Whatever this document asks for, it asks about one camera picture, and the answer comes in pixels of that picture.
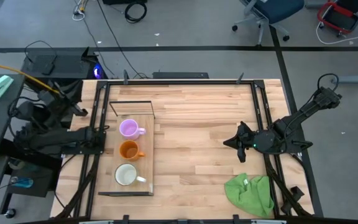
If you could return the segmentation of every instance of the blue object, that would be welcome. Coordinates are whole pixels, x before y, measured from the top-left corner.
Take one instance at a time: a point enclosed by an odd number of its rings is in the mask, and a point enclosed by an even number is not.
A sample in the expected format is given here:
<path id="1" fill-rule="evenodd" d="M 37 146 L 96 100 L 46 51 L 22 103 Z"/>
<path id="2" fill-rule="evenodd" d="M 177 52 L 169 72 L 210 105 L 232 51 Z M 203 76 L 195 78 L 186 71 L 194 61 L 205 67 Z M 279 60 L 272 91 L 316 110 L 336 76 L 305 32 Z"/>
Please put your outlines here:
<path id="1" fill-rule="evenodd" d="M 31 178 L 27 177 L 12 177 L 11 185 L 15 187 L 25 187 L 29 188 L 34 184 L 34 181 Z"/>
<path id="2" fill-rule="evenodd" d="M 93 67 L 93 75 L 96 79 L 102 79 L 103 69 L 99 63 Z"/>
<path id="3" fill-rule="evenodd" d="M 269 21 L 269 24 L 280 22 L 303 9 L 303 0 L 268 0 L 257 1 L 255 8 Z"/>

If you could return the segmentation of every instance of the mug handle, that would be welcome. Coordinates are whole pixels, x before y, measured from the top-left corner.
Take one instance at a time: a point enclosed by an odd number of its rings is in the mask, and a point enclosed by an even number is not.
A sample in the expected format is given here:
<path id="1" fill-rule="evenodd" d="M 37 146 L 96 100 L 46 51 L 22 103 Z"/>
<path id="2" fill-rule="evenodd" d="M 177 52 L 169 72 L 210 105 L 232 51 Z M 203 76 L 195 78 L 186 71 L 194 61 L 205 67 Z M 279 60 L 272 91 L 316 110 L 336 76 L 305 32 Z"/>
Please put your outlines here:
<path id="1" fill-rule="evenodd" d="M 144 128 L 138 128 L 139 134 L 146 134 L 146 129 Z"/>
<path id="2" fill-rule="evenodd" d="M 143 183 L 146 183 L 146 179 L 143 178 L 143 177 L 136 177 L 136 180 L 140 181 L 140 182 L 143 182 Z"/>

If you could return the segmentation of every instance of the butcher block tabletop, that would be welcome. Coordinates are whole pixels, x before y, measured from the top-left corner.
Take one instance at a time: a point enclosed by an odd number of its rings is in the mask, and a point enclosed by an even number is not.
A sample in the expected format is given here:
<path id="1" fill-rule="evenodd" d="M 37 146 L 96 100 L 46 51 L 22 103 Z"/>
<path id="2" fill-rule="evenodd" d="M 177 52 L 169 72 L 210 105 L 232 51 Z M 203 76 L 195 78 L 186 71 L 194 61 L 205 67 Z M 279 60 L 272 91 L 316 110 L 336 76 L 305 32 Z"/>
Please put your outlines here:
<path id="1" fill-rule="evenodd" d="M 268 79 L 264 82 L 273 121 L 288 115 L 281 81 Z M 74 116 L 71 130 L 90 125 L 96 83 L 96 80 L 83 82 L 79 105 L 87 109 L 89 115 Z M 263 108 L 259 90 L 257 94 Z M 99 99 L 100 110 L 103 100 L 104 90 Z M 246 162 L 240 163 L 237 151 L 223 145 L 224 140 L 235 135 L 240 121 L 252 130 L 258 128 L 250 85 L 113 85 L 109 101 L 152 102 L 155 115 L 154 195 L 98 195 L 108 190 L 114 181 L 112 163 L 117 145 L 114 132 L 119 124 L 108 106 L 105 125 L 110 128 L 106 130 L 105 150 L 99 160 L 92 220 L 122 220 L 123 215 L 129 215 L 131 220 L 232 219 L 234 214 L 241 219 L 259 218 L 235 207 L 224 191 L 224 183 L 238 174 L 246 173 L 249 179 L 266 175 L 261 153 L 251 148 L 246 151 Z M 261 113 L 266 127 L 263 110 Z M 298 186 L 305 194 L 299 203 L 313 213 L 302 166 L 289 154 L 280 157 L 287 187 Z M 78 188 L 82 161 L 82 155 L 75 156 L 60 173 L 56 193 L 64 205 Z M 281 207 L 280 190 L 277 186 L 275 190 Z M 88 190 L 83 194 L 80 215 L 85 214 L 87 197 Z M 62 209 L 55 199 L 50 216 L 59 214 Z"/>

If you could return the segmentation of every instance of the green cloth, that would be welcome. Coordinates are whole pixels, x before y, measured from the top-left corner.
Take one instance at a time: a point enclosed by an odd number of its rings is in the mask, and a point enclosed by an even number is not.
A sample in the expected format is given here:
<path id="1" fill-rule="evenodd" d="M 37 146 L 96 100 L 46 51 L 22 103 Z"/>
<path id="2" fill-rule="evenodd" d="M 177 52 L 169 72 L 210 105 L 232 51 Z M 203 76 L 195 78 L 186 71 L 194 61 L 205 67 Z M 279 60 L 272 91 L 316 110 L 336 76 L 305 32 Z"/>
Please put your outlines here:
<path id="1" fill-rule="evenodd" d="M 247 174 L 240 174 L 224 184 L 226 197 L 233 205 L 247 213 L 268 217 L 273 209 L 270 198 L 269 177 L 255 177 L 248 181 Z"/>

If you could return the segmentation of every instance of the concrete floor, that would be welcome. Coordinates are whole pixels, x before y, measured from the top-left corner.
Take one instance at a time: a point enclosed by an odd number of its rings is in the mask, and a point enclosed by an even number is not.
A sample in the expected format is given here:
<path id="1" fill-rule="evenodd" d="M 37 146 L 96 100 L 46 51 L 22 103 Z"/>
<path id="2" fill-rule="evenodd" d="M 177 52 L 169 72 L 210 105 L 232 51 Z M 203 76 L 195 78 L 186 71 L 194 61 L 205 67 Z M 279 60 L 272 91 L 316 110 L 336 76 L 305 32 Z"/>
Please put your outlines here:
<path id="1" fill-rule="evenodd" d="M 10 0 L 0 9 L 0 48 L 18 49 L 44 40 L 53 47 L 86 47 L 94 43 L 83 22 L 71 19 L 75 3 L 71 0 Z M 146 18 L 138 24 L 128 24 L 123 16 L 102 5 L 118 41 L 123 47 L 159 46 L 253 46 L 258 28 L 250 23 L 231 26 L 242 19 L 242 4 L 237 0 L 150 0 Z M 116 47 L 97 2 L 89 0 L 86 21 L 100 47 Z M 322 47 L 315 29 L 316 11 L 303 9 L 281 23 L 291 32 L 285 47 Z M 329 30 L 319 30 L 325 41 L 336 41 Z M 358 28 L 348 37 L 358 36 Z M 265 30 L 263 46 L 273 46 L 269 29 Z M 347 52 L 283 52 L 293 95 L 298 108 L 316 89 L 317 78 L 324 73 L 358 75 L 358 40 L 330 47 L 349 47 Z M 46 47 L 42 44 L 33 47 Z M 121 76 L 126 69 L 135 73 L 120 52 L 102 52 L 109 68 Z M 208 72 L 211 78 L 282 78 L 275 51 L 171 51 L 127 52 L 128 59 L 139 71 Z M 23 53 L 0 53 L 0 64 L 21 68 Z M 322 82 L 329 86 L 328 80 Z M 358 219 L 358 85 L 341 85 L 337 92 L 343 96 L 335 110 L 319 112 L 307 120 L 303 129 L 311 165 L 325 217 Z M 13 121 L 19 129 L 20 121 Z M 4 190 L 0 190 L 0 203 Z M 0 223 L 21 223 L 45 220 L 49 216 L 53 194 L 46 198 L 15 195 L 11 207 L 18 215 L 10 220 L 0 216 Z"/>

